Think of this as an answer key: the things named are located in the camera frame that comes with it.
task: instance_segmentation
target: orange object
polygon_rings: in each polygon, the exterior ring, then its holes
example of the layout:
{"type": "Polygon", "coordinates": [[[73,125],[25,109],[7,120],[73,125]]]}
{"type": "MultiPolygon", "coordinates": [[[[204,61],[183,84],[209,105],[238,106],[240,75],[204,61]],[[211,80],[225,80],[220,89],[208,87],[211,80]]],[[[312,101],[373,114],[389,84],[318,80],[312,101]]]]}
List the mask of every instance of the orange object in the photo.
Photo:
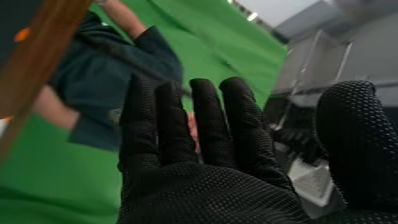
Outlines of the orange object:
{"type": "Polygon", "coordinates": [[[14,42],[21,42],[26,40],[28,38],[28,35],[30,35],[30,28],[25,28],[23,30],[19,30],[16,36],[14,36],[14,42]]]}

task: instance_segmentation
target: finger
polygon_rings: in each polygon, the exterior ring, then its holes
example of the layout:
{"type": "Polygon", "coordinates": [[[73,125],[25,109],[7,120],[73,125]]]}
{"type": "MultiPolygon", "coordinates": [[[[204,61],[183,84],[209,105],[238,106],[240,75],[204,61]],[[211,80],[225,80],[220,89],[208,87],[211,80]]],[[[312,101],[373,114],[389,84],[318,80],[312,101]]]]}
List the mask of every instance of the finger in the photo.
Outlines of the finger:
{"type": "Polygon", "coordinates": [[[170,83],[161,85],[156,89],[156,112],[161,164],[169,165],[179,162],[199,162],[181,95],[170,83]]]}
{"type": "Polygon", "coordinates": [[[193,79],[190,86],[202,160],[209,165],[232,168],[232,143],[215,87],[204,79],[193,79]]]}
{"type": "Polygon", "coordinates": [[[350,208],[396,211],[398,135],[369,82],[343,82],[323,93],[316,134],[350,208]]]}
{"type": "Polygon", "coordinates": [[[291,190],[291,182],[275,162],[273,142],[263,126],[263,114],[250,88],[240,78],[220,84],[234,142],[234,158],[241,171],[291,190]]]}
{"type": "Polygon", "coordinates": [[[154,96],[145,81],[131,76],[121,115],[122,144],[119,169],[135,171],[160,166],[156,150],[154,96]]]}

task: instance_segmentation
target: sleeve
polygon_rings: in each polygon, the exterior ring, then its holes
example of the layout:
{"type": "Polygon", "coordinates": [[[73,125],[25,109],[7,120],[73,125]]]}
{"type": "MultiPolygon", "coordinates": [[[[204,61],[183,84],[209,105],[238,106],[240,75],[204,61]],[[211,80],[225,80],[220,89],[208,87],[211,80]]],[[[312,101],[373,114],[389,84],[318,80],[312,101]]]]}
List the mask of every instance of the sleeve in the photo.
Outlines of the sleeve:
{"type": "Polygon", "coordinates": [[[97,122],[96,119],[81,113],[69,136],[69,142],[117,151],[121,145],[119,135],[119,128],[97,122]]]}
{"type": "Polygon", "coordinates": [[[167,73],[172,74],[172,80],[181,83],[183,77],[183,66],[177,55],[163,38],[163,35],[158,31],[158,28],[153,26],[138,38],[135,39],[135,46],[153,57],[156,62],[161,63],[167,73]]]}

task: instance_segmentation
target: green backdrop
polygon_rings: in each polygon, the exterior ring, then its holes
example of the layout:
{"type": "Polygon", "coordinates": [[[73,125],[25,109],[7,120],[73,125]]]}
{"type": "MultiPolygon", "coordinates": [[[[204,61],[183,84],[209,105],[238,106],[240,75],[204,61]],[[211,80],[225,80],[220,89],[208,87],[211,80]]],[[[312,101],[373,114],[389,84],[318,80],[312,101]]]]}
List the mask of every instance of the green backdrop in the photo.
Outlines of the green backdrop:
{"type": "MultiPolygon", "coordinates": [[[[241,76],[263,106],[286,50],[227,1],[124,2],[170,42],[183,61],[185,86],[192,78],[208,78],[218,84],[227,77],[241,76]]],[[[112,24],[97,6],[90,10],[112,24]]],[[[188,99],[185,106],[192,110],[188,99]]],[[[0,167],[0,223],[115,223],[117,154],[67,143],[67,138],[69,133],[30,116],[0,167]]]]}

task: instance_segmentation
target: black glove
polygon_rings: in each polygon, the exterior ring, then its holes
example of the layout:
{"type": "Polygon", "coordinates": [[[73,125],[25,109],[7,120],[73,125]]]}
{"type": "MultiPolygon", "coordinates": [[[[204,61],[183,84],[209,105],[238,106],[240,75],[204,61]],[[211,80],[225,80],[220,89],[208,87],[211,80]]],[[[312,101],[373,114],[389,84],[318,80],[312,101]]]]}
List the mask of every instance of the black glove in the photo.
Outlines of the black glove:
{"type": "Polygon", "coordinates": [[[119,223],[307,223],[247,85],[238,78],[220,85],[229,122],[209,81],[193,80],[192,89],[202,163],[177,90],[165,84],[154,97],[140,78],[131,80],[119,223]]]}
{"type": "Polygon", "coordinates": [[[318,223],[398,223],[398,135],[369,82],[327,90],[316,133],[348,208],[318,223]]]}

